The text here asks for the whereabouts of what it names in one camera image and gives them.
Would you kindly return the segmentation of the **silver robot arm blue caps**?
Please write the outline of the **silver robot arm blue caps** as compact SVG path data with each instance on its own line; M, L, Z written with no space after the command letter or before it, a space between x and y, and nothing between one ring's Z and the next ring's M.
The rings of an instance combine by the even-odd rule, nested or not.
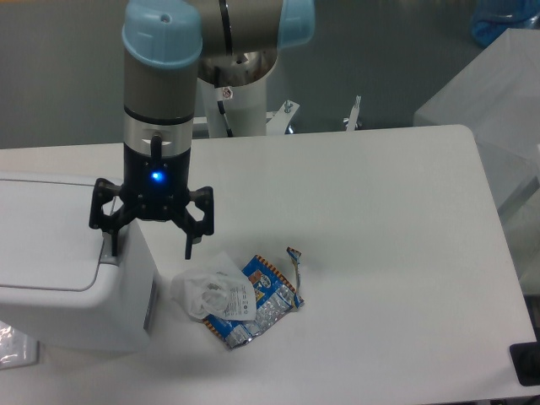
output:
M315 32L311 1L131 1L125 10L123 182L94 184L89 226L112 257L135 219L170 221L192 248L214 232L213 189L188 187L200 62L281 50Z

